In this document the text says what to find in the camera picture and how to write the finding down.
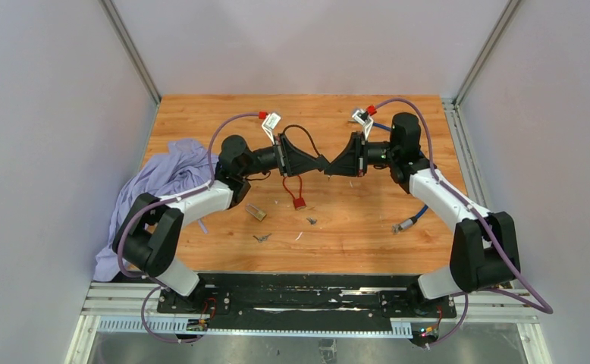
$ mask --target aluminum frame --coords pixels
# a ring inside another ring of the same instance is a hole
[[[155,284],[116,284],[116,283],[91,283],[86,295],[85,303],[81,310],[77,323],[74,338],[69,347],[66,363],[86,363],[92,350],[92,345],[99,324],[103,316],[114,319],[121,316],[126,319],[138,318],[140,316],[143,299],[150,292]],[[369,292],[372,289],[364,287],[359,291]],[[391,287],[389,290],[403,290],[401,287]],[[527,294],[526,290],[511,290],[516,294]],[[146,304],[146,314],[152,318],[164,318],[174,321],[180,319],[198,319],[196,314],[161,314],[156,312],[159,292],[155,292]],[[445,318],[444,322],[457,322],[460,320],[460,312],[463,311],[464,297],[454,297],[456,306],[456,318]],[[392,325],[401,326],[422,322],[434,322],[434,318],[392,318]],[[529,364],[551,363],[549,352],[545,346],[540,324],[536,311],[525,307],[523,304],[512,300],[509,297],[490,292],[476,292],[469,295],[469,311],[465,317],[466,323],[513,323],[516,324],[521,335],[523,350]],[[126,325],[122,329],[116,328],[114,332],[126,332],[130,330]],[[246,335],[246,336],[306,336],[303,332],[284,331],[244,331],[227,330],[215,334]],[[360,333],[311,333],[308,336],[319,337],[393,337],[395,335],[380,333],[375,336]]]

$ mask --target white bracket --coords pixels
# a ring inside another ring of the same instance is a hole
[[[273,130],[281,120],[281,116],[276,113],[272,112],[266,116],[264,122],[262,123],[262,129],[268,135],[268,138],[271,140],[271,143],[275,144],[275,135],[273,134]]]
[[[362,120],[362,115],[366,113],[366,110],[363,108],[357,108],[353,111],[351,117],[356,123],[362,125],[362,131],[364,132],[364,139],[369,140],[369,134],[371,133],[371,128],[373,127],[373,118],[371,115],[367,115],[366,121]]]

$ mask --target wooden table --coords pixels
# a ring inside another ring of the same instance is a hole
[[[318,149],[329,161],[346,146],[359,125],[347,122],[355,107],[365,108],[390,96],[164,96],[149,144],[147,159],[168,152],[167,143],[194,138],[208,145],[215,129],[230,116],[250,111],[277,111],[282,120],[275,130],[300,124],[312,134]],[[456,153],[437,96],[407,96],[424,114],[435,151],[435,162],[444,176],[464,191]],[[375,121],[391,125],[391,117],[411,108],[396,102],[381,108]],[[226,126],[215,141],[213,152],[231,134],[243,136],[251,149],[269,146],[268,137],[256,118],[244,118]],[[297,129],[288,138],[315,155],[306,135]],[[374,128],[369,140],[388,140],[384,130]],[[426,149],[424,132],[422,150]],[[280,271],[308,273],[397,273],[419,274],[449,261],[452,235],[442,221],[428,211],[414,227],[393,235],[391,225],[416,214],[422,202],[407,195],[389,175],[389,170],[370,168],[365,177],[330,179],[311,171],[302,175],[307,208],[296,211],[282,187],[282,176],[252,182],[241,205],[203,219],[204,234],[197,224],[185,227],[177,256],[197,271]],[[297,178],[287,184],[296,190]],[[257,221],[244,210],[247,203],[268,216]],[[310,224],[306,218],[314,218]],[[254,236],[270,234],[263,243]]]

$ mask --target white wall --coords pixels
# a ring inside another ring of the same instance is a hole
[[[590,2],[524,2],[463,113],[523,271],[554,307],[554,362],[590,362]]]
[[[116,0],[161,93],[454,96],[506,0]]]
[[[63,361],[154,110],[96,0],[0,1],[0,362]]]

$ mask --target small metal part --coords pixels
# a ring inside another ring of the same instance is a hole
[[[258,242],[263,243],[265,241],[268,240],[268,237],[270,237],[272,235],[272,233],[268,234],[268,235],[264,235],[263,237],[256,237],[255,235],[253,235],[253,237],[255,239],[257,239]]]
[[[395,225],[391,226],[391,231],[394,234],[397,234],[401,231],[405,231],[406,229],[411,228],[412,226],[413,226],[413,221],[410,218],[408,218],[407,220],[402,221],[399,224],[395,224]]]
[[[246,205],[246,211],[254,216],[257,220],[263,220],[266,217],[266,212],[259,207],[249,203]]]

